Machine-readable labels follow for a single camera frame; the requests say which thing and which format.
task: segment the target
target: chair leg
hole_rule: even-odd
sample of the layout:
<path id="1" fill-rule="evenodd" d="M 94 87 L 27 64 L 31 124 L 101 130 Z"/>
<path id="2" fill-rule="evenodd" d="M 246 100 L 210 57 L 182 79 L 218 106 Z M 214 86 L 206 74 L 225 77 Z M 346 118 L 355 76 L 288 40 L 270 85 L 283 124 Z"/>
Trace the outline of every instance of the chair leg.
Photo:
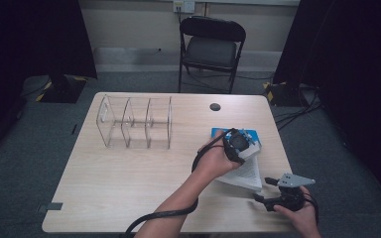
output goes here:
<path id="1" fill-rule="evenodd" d="M 187 69 L 188 75 L 191 75 L 190 68 L 188 66 L 185 66 L 185 68 Z"/>
<path id="2" fill-rule="evenodd" d="M 182 63 L 179 63 L 179 85 L 178 85 L 178 93 L 182 91 Z"/>
<path id="3" fill-rule="evenodd" d="M 230 74 L 230 78 L 228 80 L 230 81 L 230 87 L 228 88 L 228 94 L 231 94 L 231 91 L 233 90 L 233 84 L 234 84 L 234 78 L 236 77 L 236 72 L 232 72 Z"/>

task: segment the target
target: black cable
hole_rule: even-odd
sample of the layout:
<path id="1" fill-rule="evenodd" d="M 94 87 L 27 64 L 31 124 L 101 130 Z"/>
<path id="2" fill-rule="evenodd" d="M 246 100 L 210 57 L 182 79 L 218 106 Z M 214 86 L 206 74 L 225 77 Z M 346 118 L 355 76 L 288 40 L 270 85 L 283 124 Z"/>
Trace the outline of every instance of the black cable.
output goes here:
<path id="1" fill-rule="evenodd" d="M 317 107 L 315 107 L 315 108 L 313 108 L 313 109 L 311 109 L 311 110 L 309 110 L 309 111 L 304 111 L 303 113 L 300 113 L 300 114 L 294 116 L 290 121 L 288 121 L 286 124 L 284 124 L 283 126 L 281 126 L 280 128 L 278 128 L 278 131 L 282 130 L 284 127 L 286 127 L 286 126 L 289 125 L 291 122 L 293 122 L 294 120 L 296 120 L 299 116 L 302 116 L 302 115 L 304 115 L 305 113 L 311 113 L 311 112 L 313 112 L 313 111 L 319 109 L 320 106 L 321 106 L 321 104 L 319 103 Z"/>
<path id="2" fill-rule="evenodd" d="M 176 7 L 176 13 L 178 14 L 179 24 L 182 22 L 182 8 Z"/>
<path id="3" fill-rule="evenodd" d="M 205 2 L 205 9 L 203 9 L 203 16 L 206 17 L 206 9 L 208 8 L 208 3 Z"/>
<path id="4" fill-rule="evenodd" d="M 285 123 L 282 127 L 280 127 L 278 129 L 278 131 L 282 130 L 284 127 L 286 127 L 288 124 L 290 124 L 291 122 L 293 122 L 294 120 L 296 120 L 299 116 L 301 115 L 304 115 L 306 113 L 311 113 L 317 109 L 320 108 L 321 104 L 320 103 L 317 103 L 314 105 L 314 102 L 315 100 L 318 98 L 318 91 L 315 91 L 315 96 L 314 98 L 312 99 L 311 103 L 309 104 L 308 107 L 298 111 L 298 112 L 294 112 L 294 113 L 289 113 L 287 117 L 283 118 L 283 119 L 280 119 L 278 121 L 276 121 L 275 123 L 278 125 L 286 120 L 290 120 L 288 121 L 287 123 Z M 286 114 L 282 114 L 282 115 L 278 115 L 278 116 L 275 116 L 274 118 L 277 118 L 277 117 L 281 117 L 281 116 L 284 116 Z"/>
<path id="5" fill-rule="evenodd" d="M 197 152 L 196 157 L 193 160 L 192 166 L 191 166 L 191 172 L 196 169 L 197 164 L 199 163 L 199 160 L 202 158 L 202 156 L 209 151 L 210 149 L 214 147 L 221 147 L 221 146 L 214 146 L 214 143 L 222 139 L 227 133 L 229 133 L 232 129 L 229 129 L 225 132 L 223 132 L 219 137 L 212 140 L 210 143 L 208 143 L 206 146 L 204 146 L 200 151 Z M 132 230 L 139 225 L 140 223 L 147 221 L 147 220 L 153 220 L 157 218 L 164 218 L 164 217 L 172 217 L 172 216 L 181 216 L 181 215 L 187 215 L 191 212 L 195 211 L 197 208 L 198 199 L 193 203 L 192 206 L 187 207 L 185 209 L 180 210 L 171 210 L 171 211 L 160 211 L 160 212 L 153 212 L 144 216 L 141 216 L 140 218 L 136 219 L 134 222 L 132 222 L 131 225 L 129 225 L 128 229 L 125 231 L 124 236 L 128 238 L 132 232 Z"/>
<path id="6" fill-rule="evenodd" d="M 244 79 L 250 79 L 250 80 L 265 80 L 265 79 L 270 79 L 271 80 L 271 78 L 274 77 L 274 74 L 275 74 L 275 72 L 273 72 L 271 75 L 269 75 L 267 77 L 248 77 L 248 76 L 240 76 L 240 75 L 236 75 L 235 77 L 244 78 Z M 206 77 L 221 77 L 221 76 L 229 76 L 229 75 L 228 74 L 196 75 L 196 74 L 190 73 L 190 76 L 206 78 Z"/>
<path id="7" fill-rule="evenodd" d="M 305 198 L 305 201 L 310 203 L 315 208 L 315 219 L 317 221 L 317 225 L 319 225 L 319 206 L 318 203 L 315 201 L 315 199 L 310 195 L 305 193 L 305 195 L 308 195 L 312 200 Z"/>
<path id="8" fill-rule="evenodd" d="M 239 75 L 236 75 L 235 77 L 239 77 L 239 78 L 244 78 L 244 79 L 250 79 L 250 80 L 264 80 L 264 79 L 270 79 L 274 76 L 275 72 L 273 72 L 270 76 L 268 77 L 246 77 L 246 76 L 239 76 Z M 192 83 L 188 83 L 188 82 L 183 82 L 183 84 L 185 85 L 190 85 L 190 86 L 198 86 L 198 87 L 202 87 L 202 88 L 208 88 L 208 89 L 212 89 L 212 90 L 216 90 L 218 92 L 221 92 L 221 93 L 224 93 L 224 92 L 228 92 L 227 89 L 221 89 L 221 88 L 216 88 L 216 87 L 213 87 L 211 85 L 209 85 L 208 83 L 205 83 L 205 82 L 202 82 L 198 79 L 196 79 L 197 77 L 201 77 L 201 78 L 209 78 L 209 77 L 220 77 L 220 76 L 229 76 L 227 74 L 217 74 L 217 75 L 196 75 L 196 74 L 193 74 L 193 73 L 190 73 L 189 76 L 194 80 L 196 81 L 197 83 L 199 84 L 202 84 L 202 85 L 196 85 L 196 84 L 192 84 Z"/>

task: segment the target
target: hand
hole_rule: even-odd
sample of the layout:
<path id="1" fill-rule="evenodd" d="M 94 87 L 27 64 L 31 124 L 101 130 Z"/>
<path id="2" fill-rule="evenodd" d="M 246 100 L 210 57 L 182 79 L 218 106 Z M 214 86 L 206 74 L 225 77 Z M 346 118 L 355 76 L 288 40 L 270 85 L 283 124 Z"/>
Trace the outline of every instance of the hand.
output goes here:
<path id="1" fill-rule="evenodd" d="M 301 190 L 303 193 L 310 194 L 304 186 L 301 186 Z M 287 216 L 292 221 L 296 230 L 298 230 L 302 237 L 320 237 L 317 226 L 315 207 L 309 202 L 305 202 L 305 206 L 298 211 L 289 210 L 281 205 L 275 205 L 274 209 L 277 212 L 280 212 L 281 214 Z"/>
<path id="2" fill-rule="evenodd" d="M 221 136 L 222 133 L 222 130 L 217 130 L 214 138 L 209 140 L 205 145 Z M 195 172 L 202 173 L 209 179 L 216 179 L 239 167 L 240 164 L 231 162 L 228 160 L 227 156 L 225 156 L 222 140 L 220 139 L 212 145 L 212 148 L 209 149 L 202 156 L 202 158 L 200 158 Z"/>

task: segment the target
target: clear acrylic divider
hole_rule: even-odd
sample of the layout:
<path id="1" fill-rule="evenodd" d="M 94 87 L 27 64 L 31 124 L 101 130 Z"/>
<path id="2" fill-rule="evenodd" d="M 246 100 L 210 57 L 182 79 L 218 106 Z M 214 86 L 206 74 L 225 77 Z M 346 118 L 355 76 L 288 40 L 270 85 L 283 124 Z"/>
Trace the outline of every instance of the clear acrylic divider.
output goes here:
<path id="1" fill-rule="evenodd" d="M 172 98 L 105 95 L 98 110 L 97 126 L 108 148 L 169 149 Z"/>

